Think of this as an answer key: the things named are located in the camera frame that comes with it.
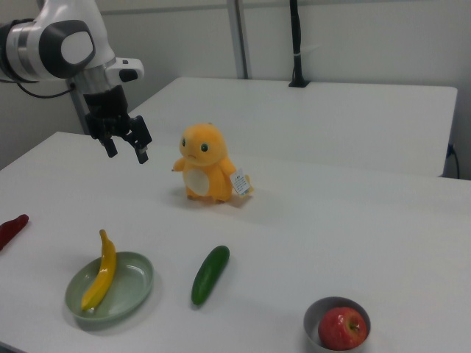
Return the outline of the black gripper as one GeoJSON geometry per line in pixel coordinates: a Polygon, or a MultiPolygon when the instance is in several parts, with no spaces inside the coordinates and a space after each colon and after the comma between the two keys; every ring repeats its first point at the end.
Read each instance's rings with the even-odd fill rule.
{"type": "Polygon", "coordinates": [[[147,148],[152,137],[142,116],[131,118],[121,85],[104,93],[84,95],[89,113],[85,122],[92,138],[98,139],[109,158],[118,152],[112,136],[126,140],[135,150],[140,164],[148,161],[147,148]]]}

